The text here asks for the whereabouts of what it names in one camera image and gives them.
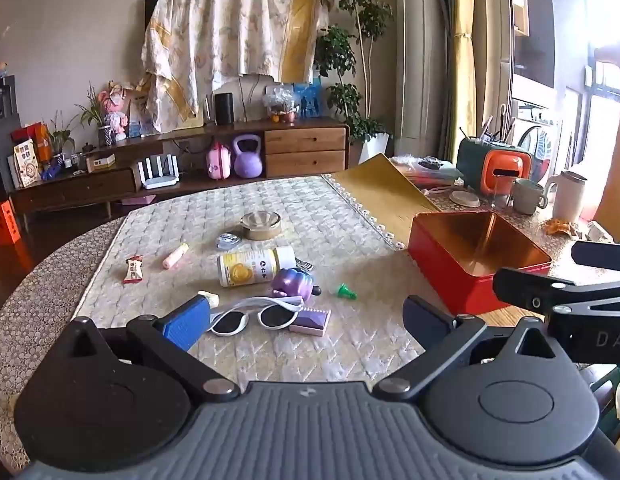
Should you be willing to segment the round silver lid tin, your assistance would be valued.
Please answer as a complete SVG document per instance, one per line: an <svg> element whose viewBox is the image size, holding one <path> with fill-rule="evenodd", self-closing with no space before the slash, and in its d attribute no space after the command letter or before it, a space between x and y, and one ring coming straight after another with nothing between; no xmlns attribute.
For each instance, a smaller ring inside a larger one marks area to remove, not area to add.
<svg viewBox="0 0 620 480"><path fill-rule="evenodd" d="M282 232L282 217L275 211L249 212L239 221L248 240L271 240Z"/></svg>

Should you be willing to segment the black cylinder speaker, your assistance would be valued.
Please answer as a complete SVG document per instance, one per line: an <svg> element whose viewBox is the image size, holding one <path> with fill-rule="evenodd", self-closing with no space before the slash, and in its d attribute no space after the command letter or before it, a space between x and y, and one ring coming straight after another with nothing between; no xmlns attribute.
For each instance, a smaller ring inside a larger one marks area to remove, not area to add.
<svg viewBox="0 0 620 480"><path fill-rule="evenodd" d="M232 92L219 92L213 96L215 122L218 126L231 126L235 122Z"/></svg>

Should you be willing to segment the yellow table runner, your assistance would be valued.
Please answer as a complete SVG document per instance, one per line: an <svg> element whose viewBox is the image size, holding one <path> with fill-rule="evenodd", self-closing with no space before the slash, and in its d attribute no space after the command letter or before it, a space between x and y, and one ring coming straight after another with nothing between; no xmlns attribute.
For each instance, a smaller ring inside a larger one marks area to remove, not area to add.
<svg viewBox="0 0 620 480"><path fill-rule="evenodd" d="M376 219L376 226L383 226L395 242L403 245L410 240L417 214L440 211L385 155L331 176Z"/></svg>

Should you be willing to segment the purple toy figure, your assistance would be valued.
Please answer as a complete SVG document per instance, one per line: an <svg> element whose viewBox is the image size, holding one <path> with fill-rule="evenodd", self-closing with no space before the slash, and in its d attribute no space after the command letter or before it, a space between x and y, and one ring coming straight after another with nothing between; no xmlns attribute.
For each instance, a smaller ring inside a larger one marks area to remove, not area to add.
<svg viewBox="0 0 620 480"><path fill-rule="evenodd" d="M313 276L298 268L280 270L273 278L271 291L275 297L301 297L304 302L322 295Z"/></svg>

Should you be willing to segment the pink plush doll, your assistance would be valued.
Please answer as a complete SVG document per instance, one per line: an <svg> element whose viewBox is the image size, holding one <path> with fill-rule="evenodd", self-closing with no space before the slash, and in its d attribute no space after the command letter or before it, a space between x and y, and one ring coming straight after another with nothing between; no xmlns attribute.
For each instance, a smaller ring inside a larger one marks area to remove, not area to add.
<svg viewBox="0 0 620 480"><path fill-rule="evenodd" d="M104 112L104 124L109 127L113 141L125 141L128 118L125 111L126 90L122 84L110 80L106 89L98 93L97 101Z"/></svg>

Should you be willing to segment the white thermos cup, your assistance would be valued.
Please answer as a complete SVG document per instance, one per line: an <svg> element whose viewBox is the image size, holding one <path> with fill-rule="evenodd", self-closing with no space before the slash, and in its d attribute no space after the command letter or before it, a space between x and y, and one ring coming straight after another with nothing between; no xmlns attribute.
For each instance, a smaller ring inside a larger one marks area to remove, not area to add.
<svg viewBox="0 0 620 480"><path fill-rule="evenodd" d="M555 188L552 218L569 223L575 222L582 211L582 200L588 180L572 170L564 170L557 176L550 177L544 192L549 194Z"/></svg>

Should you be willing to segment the white wifi router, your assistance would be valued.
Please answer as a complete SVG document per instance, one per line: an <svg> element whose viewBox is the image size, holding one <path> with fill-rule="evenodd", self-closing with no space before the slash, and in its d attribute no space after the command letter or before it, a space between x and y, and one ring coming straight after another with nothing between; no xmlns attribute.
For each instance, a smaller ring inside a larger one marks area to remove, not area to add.
<svg viewBox="0 0 620 480"><path fill-rule="evenodd" d="M172 154L146 157L136 162L135 169L143 190L171 188L181 180L179 161Z"/></svg>

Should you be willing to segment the purple kettlebell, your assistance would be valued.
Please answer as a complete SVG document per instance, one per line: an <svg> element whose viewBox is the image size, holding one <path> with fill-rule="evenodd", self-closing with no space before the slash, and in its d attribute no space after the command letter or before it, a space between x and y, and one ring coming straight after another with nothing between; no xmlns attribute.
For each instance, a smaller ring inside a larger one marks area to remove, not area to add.
<svg viewBox="0 0 620 480"><path fill-rule="evenodd" d="M252 142L253 150L244 151L240 148L241 142ZM260 177L263 171L261 138L253 133L240 134L240 136L235 136L233 139L233 149L235 152L235 174L244 179Z"/></svg>

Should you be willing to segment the clear drinking glass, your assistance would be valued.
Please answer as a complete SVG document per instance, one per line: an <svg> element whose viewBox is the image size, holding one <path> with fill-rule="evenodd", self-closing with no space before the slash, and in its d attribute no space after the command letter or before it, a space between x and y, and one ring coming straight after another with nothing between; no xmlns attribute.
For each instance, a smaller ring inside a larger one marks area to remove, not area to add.
<svg viewBox="0 0 620 480"><path fill-rule="evenodd" d="M515 177L507 174L505 170L499 170L494 175L492 194L492 207L503 210L508 208Z"/></svg>

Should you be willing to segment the blue patterned bag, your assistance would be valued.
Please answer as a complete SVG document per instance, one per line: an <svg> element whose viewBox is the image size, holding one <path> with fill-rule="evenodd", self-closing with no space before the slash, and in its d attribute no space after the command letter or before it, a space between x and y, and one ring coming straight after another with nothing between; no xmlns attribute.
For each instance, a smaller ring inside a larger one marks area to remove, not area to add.
<svg viewBox="0 0 620 480"><path fill-rule="evenodd" d="M323 116L322 86L319 78L314 78L311 84L303 82L294 84L293 92L299 105L298 116L303 119Z"/></svg>

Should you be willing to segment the green ceramic mug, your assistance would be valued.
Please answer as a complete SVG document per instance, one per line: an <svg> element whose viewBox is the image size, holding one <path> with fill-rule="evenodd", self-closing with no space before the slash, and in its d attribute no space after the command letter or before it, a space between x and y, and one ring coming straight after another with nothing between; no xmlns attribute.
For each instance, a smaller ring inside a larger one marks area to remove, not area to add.
<svg viewBox="0 0 620 480"><path fill-rule="evenodd" d="M513 208L519 214L532 216L538 208L548 206L544 188L529 179L517 178L512 187Z"/></svg>

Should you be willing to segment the yellow white supplement bottle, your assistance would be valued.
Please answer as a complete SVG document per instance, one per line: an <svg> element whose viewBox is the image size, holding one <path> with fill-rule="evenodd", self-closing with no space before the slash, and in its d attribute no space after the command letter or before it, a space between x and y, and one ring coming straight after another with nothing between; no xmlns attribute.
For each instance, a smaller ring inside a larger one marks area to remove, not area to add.
<svg viewBox="0 0 620 480"><path fill-rule="evenodd" d="M218 256L218 277L226 288L270 283L280 270L295 266L291 246L229 252Z"/></svg>

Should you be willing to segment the pink tube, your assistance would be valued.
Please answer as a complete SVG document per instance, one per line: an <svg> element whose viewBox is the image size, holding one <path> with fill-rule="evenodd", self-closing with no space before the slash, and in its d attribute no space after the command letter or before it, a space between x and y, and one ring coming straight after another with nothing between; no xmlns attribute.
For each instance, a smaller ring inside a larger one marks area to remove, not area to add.
<svg viewBox="0 0 620 480"><path fill-rule="evenodd" d="M179 246L177 246L173 252L170 252L163 260L162 260L162 266L165 268L165 270L170 270L173 268L173 266L176 265L176 263L178 263L186 254L186 252L188 252L189 250L189 246L187 243L181 243Z"/></svg>

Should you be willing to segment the orange snack wrapper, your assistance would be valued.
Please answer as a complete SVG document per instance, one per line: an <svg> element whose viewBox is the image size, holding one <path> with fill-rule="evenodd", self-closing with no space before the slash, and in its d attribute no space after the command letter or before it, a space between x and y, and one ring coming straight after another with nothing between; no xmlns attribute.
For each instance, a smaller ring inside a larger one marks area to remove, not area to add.
<svg viewBox="0 0 620 480"><path fill-rule="evenodd" d="M566 235L573 240L582 240L583 232L576 222L568 222L560 219L548 219L542 223L546 235Z"/></svg>

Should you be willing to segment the red white candy packet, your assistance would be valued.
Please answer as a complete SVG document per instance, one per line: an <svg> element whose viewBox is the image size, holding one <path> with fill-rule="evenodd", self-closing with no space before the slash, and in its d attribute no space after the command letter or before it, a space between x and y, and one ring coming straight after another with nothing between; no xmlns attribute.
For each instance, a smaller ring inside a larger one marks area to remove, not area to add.
<svg viewBox="0 0 620 480"><path fill-rule="evenodd" d="M144 279L142 276L142 256L135 255L126 259L126 272L123 279L124 284L139 283Z"/></svg>

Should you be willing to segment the pink purple small box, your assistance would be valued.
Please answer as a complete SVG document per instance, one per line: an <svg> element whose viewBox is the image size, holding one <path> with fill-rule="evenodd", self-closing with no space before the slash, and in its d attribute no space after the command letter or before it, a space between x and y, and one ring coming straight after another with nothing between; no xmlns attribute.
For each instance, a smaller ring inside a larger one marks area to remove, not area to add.
<svg viewBox="0 0 620 480"><path fill-rule="evenodd" d="M313 337L323 337L331 320L331 312L319 309L303 309L289 325L293 333Z"/></svg>

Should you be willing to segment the stack of colourful books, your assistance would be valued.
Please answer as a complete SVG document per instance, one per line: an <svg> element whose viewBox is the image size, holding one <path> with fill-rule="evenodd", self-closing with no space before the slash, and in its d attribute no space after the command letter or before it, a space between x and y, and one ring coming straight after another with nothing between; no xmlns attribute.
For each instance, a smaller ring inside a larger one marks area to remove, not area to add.
<svg viewBox="0 0 620 480"><path fill-rule="evenodd" d="M407 180L417 188L445 188L459 183L463 174L452 162L436 157L414 157L412 155L393 156L390 162Z"/></svg>

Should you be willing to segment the green plastic cone piece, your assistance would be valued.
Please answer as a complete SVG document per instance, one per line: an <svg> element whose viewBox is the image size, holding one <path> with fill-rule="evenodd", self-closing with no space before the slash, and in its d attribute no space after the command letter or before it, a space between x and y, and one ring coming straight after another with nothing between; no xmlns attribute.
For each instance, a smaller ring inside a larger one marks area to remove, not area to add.
<svg viewBox="0 0 620 480"><path fill-rule="evenodd" d="M346 298L350 300L356 300L357 294L353 292L346 284L341 284L337 289L337 296L339 298Z"/></svg>

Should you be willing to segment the tall green potted plant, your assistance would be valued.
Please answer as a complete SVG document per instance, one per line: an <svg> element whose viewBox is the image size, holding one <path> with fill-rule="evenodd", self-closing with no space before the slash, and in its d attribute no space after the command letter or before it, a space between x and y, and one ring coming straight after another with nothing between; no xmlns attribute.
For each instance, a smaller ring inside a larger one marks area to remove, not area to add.
<svg viewBox="0 0 620 480"><path fill-rule="evenodd" d="M393 20L383 0L331 0L351 24L330 24L317 36L314 68L320 77L333 76L326 87L326 105L349 128L348 141L359 149L362 164L386 151L390 132L372 114L373 53Z"/></svg>

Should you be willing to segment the wooden tv cabinet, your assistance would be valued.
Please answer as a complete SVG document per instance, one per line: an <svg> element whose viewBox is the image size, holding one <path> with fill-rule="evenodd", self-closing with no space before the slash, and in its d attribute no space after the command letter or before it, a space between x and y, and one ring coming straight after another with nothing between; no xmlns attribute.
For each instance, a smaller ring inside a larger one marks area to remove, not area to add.
<svg viewBox="0 0 620 480"><path fill-rule="evenodd" d="M215 142L228 148L240 134L259 136L258 143L245 141L244 150L255 148L261 159L262 179L316 176L345 170L349 166L349 128L331 118L298 119L293 124L275 124L270 119L236 122L225 127L208 126L174 130L167 134L130 139L86 154L86 162L113 159L103 170L77 176L60 176L19 188L10 194L14 212L23 218L34 212L105 204L149 195L142 187L145 159L152 162L174 155L180 166L180 181L159 188L159 195L182 195L210 188L247 183L236 172L223 180L209 177L207 153Z"/></svg>

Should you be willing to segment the round beige coaster lid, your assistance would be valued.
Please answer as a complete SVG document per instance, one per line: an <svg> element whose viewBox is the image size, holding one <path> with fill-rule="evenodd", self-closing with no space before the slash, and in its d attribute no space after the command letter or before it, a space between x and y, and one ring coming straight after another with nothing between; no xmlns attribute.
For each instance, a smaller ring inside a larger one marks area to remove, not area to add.
<svg viewBox="0 0 620 480"><path fill-rule="evenodd" d="M452 191L449 195L449 200L464 208L478 208L481 206L481 200L479 200L476 194L464 190Z"/></svg>

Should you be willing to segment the grey black oval packet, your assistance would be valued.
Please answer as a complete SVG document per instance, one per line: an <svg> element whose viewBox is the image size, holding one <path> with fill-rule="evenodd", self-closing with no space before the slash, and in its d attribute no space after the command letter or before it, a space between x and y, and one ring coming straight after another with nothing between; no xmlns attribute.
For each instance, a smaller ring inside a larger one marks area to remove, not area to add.
<svg viewBox="0 0 620 480"><path fill-rule="evenodd" d="M215 239L215 247L221 252L228 252L241 242L241 237L235 233L224 232Z"/></svg>

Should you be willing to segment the cream quilted table mat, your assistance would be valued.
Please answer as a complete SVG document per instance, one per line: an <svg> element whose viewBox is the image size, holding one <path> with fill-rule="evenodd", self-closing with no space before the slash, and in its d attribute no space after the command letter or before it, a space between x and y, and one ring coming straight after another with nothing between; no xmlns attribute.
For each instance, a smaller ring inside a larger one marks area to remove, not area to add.
<svg viewBox="0 0 620 480"><path fill-rule="evenodd" d="M297 273L307 266L308 273ZM317 335L269 330L237 302L270 295L293 272ZM426 288L404 246L331 177L203 192L132 212L78 304L100 327L162 316L197 292L231 309L191 353L246 385L375 380L421 353L402 324L404 299Z"/></svg>

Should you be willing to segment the orange gift bag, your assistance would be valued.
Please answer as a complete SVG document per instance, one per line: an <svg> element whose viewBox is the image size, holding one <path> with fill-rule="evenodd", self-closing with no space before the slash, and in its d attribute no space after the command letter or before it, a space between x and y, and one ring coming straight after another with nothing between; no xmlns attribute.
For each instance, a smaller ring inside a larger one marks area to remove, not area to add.
<svg viewBox="0 0 620 480"><path fill-rule="evenodd" d="M20 238L21 234L11 202L5 200L0 203L0 245L14 245Z"/></svg>

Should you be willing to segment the floral draped cloth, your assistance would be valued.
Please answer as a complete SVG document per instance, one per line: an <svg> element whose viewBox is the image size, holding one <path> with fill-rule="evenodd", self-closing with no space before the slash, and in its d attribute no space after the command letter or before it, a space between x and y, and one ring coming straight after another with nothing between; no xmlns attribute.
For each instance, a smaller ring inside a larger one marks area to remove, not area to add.
<svg viewBox="0 0 620 480"><path fill-rule="evenodd" d="M147 110L167 133L200 115L203 99L244 75L310 82L329 0L158 0L142 45Z"/></svg>

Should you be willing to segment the green orange tissue box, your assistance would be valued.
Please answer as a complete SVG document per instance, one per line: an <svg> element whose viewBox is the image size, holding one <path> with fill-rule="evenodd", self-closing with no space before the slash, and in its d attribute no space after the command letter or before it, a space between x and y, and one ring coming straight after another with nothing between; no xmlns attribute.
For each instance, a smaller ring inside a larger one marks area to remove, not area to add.
<svg viewBox="0 0 620 480"><path fill-rule="evenodd" d="M485 196L493 194L494 175L499 170L515 179L527 179L531 165L531 155L520 148L476 138L462 140L456 156L456 168L462 172L465 186Z"/></svg>

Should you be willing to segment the cereal box on cabinet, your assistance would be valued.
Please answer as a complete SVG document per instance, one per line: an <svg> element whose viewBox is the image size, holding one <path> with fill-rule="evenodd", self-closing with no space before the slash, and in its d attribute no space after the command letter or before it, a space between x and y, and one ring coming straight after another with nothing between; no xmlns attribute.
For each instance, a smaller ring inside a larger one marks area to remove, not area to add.
<svg viewBox="0 0 620 480"><path fill-rule="evenodd" d="M19 188L27 188L42 181L40 165L35 153L35 144L31 139L15 145L12 157L14 158L14 169L16 170Z"/></svg>

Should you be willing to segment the white frame sunglasses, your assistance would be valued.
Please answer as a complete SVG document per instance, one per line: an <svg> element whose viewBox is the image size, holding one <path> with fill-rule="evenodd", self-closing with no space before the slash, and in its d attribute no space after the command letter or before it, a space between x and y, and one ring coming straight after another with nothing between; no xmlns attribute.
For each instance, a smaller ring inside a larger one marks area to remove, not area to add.
<svg viewBox="0 0 620 480"><path fill-rule="evenodd" d="M303 307L300 296L249 297L232 306L212 309L207 331L219 337L236 336L247 328L252 314L266 330L285 330L296 321Z"/></svg>

